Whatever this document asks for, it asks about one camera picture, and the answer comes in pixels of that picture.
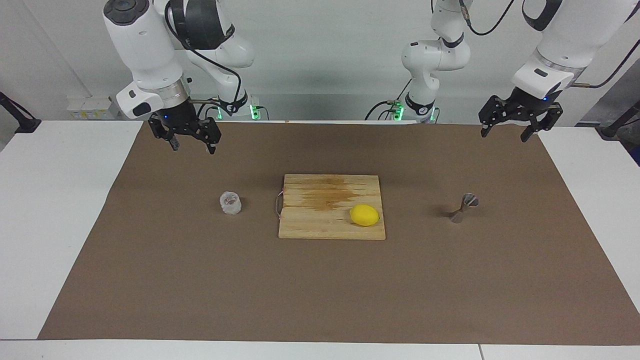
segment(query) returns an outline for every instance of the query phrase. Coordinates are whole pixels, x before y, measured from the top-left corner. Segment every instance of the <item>yellow lemon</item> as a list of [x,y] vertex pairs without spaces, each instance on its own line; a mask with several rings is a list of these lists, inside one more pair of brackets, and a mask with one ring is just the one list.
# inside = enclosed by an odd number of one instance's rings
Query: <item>yellow lemon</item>
[[380,220],[378,211],[365,204],[354,206],[349,211],[349,215],[351,215],[351,221],[360,226],[372,226]]

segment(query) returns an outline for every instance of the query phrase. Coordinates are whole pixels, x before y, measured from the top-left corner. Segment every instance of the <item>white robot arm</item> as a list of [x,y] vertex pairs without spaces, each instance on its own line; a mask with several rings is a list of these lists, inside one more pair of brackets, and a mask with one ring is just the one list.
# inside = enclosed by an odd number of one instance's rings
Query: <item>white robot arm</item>
[[[473,0],[465,0],[464,3],[469,7]],[[433,111],[440,88],[440,81],[433,73],[460,70],[471,57],[465,41],[464,30],[467,25],[460,0],[437,1],[431,27],[440,37],[438,40],[412,42],[402,54],[402,63],[412,75],[409,92],[402,98],[403,118],[418,122],[425,122]]]
[[[251,115],[250,96],[231,67],[253,63],[252,46],[235,34],[220,0],[109,0],[104,22],[133,82],[116,99],[131,119],[153,113],[149,124],[157,138],[177,150],[178,135],[190,135],[207,144],[211,154],[220,140],[214,120],[202,124],[193,103],[218,105],[229,116]],[[183,70],[175,57],[178,46],[216,83],[218,98],[192,101]]]
[[502,100],[494,95],[479,112],[483,137],[494,125],[509,120],[530,123],[522,133],[523,142],[538,131],[550,130],[563,112],[554,101],[572,87],[596,52],[639,7],[638,0],[545,0],[534,18],[527,14],[528,3],[531,0],[525,0],[522,13],[531,27],[542,32],[542,41],[513,76],[511,96]]

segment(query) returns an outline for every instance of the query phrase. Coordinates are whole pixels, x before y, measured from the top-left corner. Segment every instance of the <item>brown paper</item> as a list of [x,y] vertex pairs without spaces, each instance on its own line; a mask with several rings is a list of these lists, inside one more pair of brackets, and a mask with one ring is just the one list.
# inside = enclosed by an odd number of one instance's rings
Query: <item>brown paper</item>
[[[210,156],[143,126],[40,339],[640,345],[640,315],[521,127],[220,128]],[[304,173],[379,175],[387,240],[279,240],[283,175]],[[466,192],[480,206],[452,224]]]

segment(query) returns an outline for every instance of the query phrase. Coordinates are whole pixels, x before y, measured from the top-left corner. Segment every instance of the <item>cutting board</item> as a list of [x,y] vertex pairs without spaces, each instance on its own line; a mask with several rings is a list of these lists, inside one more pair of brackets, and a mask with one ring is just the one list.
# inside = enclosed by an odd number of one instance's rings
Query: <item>cutting board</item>
[[[287,174],[283,189],[281,239],[386,238],[378,176]],[[349,210],[357,204],[378,210],[380,221],[368,227],[354,224]]]

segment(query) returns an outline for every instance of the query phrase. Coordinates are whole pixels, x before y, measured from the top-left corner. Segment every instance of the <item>power outlet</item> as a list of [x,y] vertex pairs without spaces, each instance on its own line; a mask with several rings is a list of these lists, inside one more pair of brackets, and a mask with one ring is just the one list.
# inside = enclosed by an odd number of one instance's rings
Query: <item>power outlet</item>
[[118,120],[122,113],[108,97],[69,99],[69,115],[76,120]]

